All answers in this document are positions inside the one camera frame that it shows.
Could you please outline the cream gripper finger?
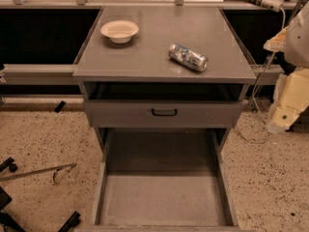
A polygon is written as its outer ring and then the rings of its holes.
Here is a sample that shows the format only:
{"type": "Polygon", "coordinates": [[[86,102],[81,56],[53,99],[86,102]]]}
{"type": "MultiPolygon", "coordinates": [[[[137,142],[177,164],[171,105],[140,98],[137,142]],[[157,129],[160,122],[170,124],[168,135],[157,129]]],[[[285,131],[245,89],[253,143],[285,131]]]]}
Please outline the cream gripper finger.
{"type": "Polygon", "coordinates": [[[280,74],[269,109],[267,130],[271,133],[288,130],[308,106],[309,70],[297,68],[289,75],[280,74]]]}
{"type": "Polygon", "coordinates": [[[274,37],[267,40],[264,44],[264,49],[271,52],[284,52],[286,47],[286,37],[288,28],[283,28],[274,37]]]}

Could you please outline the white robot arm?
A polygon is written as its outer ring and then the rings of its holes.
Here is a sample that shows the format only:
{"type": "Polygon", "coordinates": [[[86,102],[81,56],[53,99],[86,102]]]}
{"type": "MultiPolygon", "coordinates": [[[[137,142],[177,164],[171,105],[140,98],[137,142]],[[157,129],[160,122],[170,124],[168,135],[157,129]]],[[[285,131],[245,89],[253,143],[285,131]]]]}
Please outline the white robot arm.
{"type": "Polygon", "coordinates": [[[287,27],[264,44],[264,49],[283,52],[287,63],[295,66],[289,75],[280,75],[270,107],[267,129],[286,131],[309,106],[309,2],[287,27]]]}

